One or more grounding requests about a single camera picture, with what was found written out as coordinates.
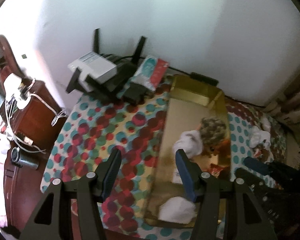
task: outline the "white box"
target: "white box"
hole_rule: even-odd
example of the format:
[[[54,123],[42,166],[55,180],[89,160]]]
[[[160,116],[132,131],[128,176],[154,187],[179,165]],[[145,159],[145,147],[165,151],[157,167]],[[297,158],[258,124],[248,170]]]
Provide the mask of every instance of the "white box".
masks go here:
[[[68,65],[68,68],[72,72],[77,68],[81,70],[79,82],[88,92],[94,89],[84,81],[88,74],[100,84],[103,84],[117,74],[117,68],[114,63],[93,51],[76,59]]]

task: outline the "silver round bolt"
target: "silver round bolt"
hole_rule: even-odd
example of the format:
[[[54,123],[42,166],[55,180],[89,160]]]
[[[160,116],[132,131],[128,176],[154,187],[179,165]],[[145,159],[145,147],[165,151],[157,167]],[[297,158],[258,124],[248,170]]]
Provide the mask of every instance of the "silver round bolt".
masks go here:
[[[201,173],[201,178],[207,179],[207,178],[209,178],[209,177],[210,177],[210,174],[209,174],[208,172],[203,172],[203,173]]]
[[[244,183],[244,180],[241,178],[237,178],[235,181],[236,181],[236,183],[238,183],[240,185],[242,185]]]
[[[95,174],[93,171],[90,171],[90,172],[87,173],[87,177],[88,177],[89,179],[93,178],[95,175],[96,175],[96,174]]]
[[[52,184],[53,184],[53,185],[58,185],[58,184],[60,184],[60,182],[61,182],[61,179],[54,179],[54,180],[52,181]]]

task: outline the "polka dot tablecloth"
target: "polka dot tablecloth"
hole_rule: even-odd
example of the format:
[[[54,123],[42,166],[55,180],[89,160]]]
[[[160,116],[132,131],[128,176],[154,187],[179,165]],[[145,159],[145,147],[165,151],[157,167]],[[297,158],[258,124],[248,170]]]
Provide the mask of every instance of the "polka dot tablecloth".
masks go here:
[[[54,178],[79,179],[107,160],[113,147],[122,152],[122,166],[110,196],[98,205],[105,228],[126,235],[151,240],[187,240],[191,229],[151,227],[143,222],[144,205],[151,188],[154,167],[169,100],[170,79],[162,82],[153,98],[139,106],[127,103],[103,105],[83,95],[64,124],[41,182],[44,192]],[[226,101],[231,129],[232,179],[243,167],[242,160],[251,156],[249,132],[259,125],[261,112],[232,100]],[[283,160],[285,139],[276,121],[272,128],[271,151]],[[274,181],[263,177],[271,186]],[[76,213],[76,202],[72,204]],[[222,235],[222,224],[218,234]]]

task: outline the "white electrical device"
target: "white electrical device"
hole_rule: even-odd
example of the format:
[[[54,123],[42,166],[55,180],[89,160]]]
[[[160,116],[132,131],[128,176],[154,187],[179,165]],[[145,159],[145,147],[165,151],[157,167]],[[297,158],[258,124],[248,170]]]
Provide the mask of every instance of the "white electrical device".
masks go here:
[[[87,75],[90,75],[100,84],[103,84],[117,73],[116,64],[93,51],[87,53],[79,59],[76,59],[74,62],[68,65],[68,68],[72,72],[74,72],[77,68],[81,70],[79,82],[87,92],[94,90],[92,86],[85,82]]]
[[[15,100],[17,101],[17,107],[19,109],[24,109],[28,103],[30,102],[30,97],[26,100],[23,100],[20,97],[20,85],[22,84],[22,79],[15,74],[10,74],[6,80],[4,81],[4,89],[6,91],[6,100],[10,101],[12,96],[14,96]]]

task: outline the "metallic cylinder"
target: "metallic cylinder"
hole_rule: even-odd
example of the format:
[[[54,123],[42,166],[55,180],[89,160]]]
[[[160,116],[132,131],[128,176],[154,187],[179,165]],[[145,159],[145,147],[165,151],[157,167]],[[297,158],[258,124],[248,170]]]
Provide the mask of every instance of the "metallic cylinder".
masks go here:
[[[21,166],[28,166],[32,169],[37,169],[39,161],[25,151],[20,150],[19,147],[14,147],[11,151],[11,161]]]

